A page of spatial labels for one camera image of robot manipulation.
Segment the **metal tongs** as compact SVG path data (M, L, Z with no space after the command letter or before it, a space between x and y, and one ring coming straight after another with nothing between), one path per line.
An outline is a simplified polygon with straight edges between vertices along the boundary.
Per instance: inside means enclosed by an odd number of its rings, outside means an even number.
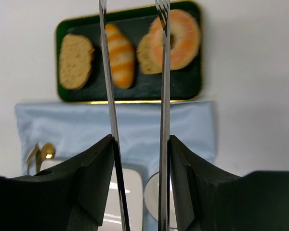
M160 119L160 154L159 154L159 192L158 192L158 230L170 229L170 156L168 154L170 139L170 85L171 85L171 9L170 1L157 0L156 8L163 29L163 62L161 89L161 119ZM110 56L105 29L106 1L99 1L99 18L101 32L101 47L105 73L106 92L110 116L111 134L113 137L113 154L118 184L118 196L121 212L121 224L124 231L130 230L130 222L125 194L125 185L121 163L117 115L114 101Z

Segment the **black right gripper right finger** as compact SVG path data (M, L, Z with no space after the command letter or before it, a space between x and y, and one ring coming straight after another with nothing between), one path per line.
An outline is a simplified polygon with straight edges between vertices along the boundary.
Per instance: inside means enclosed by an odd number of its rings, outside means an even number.
M289 231L289 171L224 171L170 137L180 231Z

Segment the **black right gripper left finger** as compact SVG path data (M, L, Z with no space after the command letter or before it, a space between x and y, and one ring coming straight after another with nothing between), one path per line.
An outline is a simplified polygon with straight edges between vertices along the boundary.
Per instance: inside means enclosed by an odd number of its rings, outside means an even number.
M31 176L0 176L0 231L95 231L103 223L113 139Z

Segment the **striped bread roll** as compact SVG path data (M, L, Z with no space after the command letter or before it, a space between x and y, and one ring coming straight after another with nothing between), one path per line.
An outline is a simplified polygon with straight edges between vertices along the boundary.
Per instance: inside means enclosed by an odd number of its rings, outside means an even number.
M112 82L121 89L132 86L135 76L135 50L128 37L115 24L105 26Z

